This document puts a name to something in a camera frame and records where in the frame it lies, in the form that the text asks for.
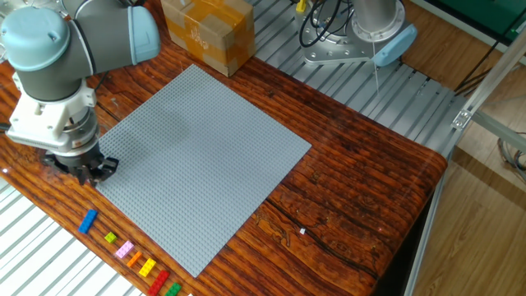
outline cardboard box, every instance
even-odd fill
[[[254,53],[253,7],[243,0],[162,0],[172,41],[225,76]]]

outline wooden floor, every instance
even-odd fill
[[[404,1],[418,28],[404,62],[454,89],[490,48]],[[501,56],[492,53],[477,73]],[[526,132],[526,68],[510,73],[482,110]],[[526,185],[503,163],[496,136],[472,123],[455,150],[414,295],[526,295]]]

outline wooden table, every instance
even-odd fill
[[[161,270],[169,270],[161,294],[173,282],[184,296],[370,294],[446,161],[256,58],[231,78],[215,72],[170,41],[159,0],[146,7],[157,20],[163,49],[149,62],[109,73],[97,94],[102,132],[195,63],[312,144],[294,170],[196,279],[95,189],[45,168],[35,149],[5,136],[2,177],[144,292]],[[1,122],[20,95],[12,73],[7,63],[0,66]],[[99,216],[86,236],[77,228],[88,209]],[[104,240],[109,231],[118,236],[115,244]],[[145,254],[133,268],[126,263],[134,252],[125,260],[113,255],[127,240]],[[138,271],[148,257],[158,264],[144,278]]]

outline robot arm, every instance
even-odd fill
[[[44,162],[83,184],[104,181],[118,161],[99,150],[95,92],[85,78],[154,58],[159,32],[143,7],[118,0],[64,0],[72,17],[26,7],[2,23],[7,59],[21,92],[6,132],[48,151]]]

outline gray lego baseplate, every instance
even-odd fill
[[[191,66],[100,147],[99,191],[197,277],[311,145]]]

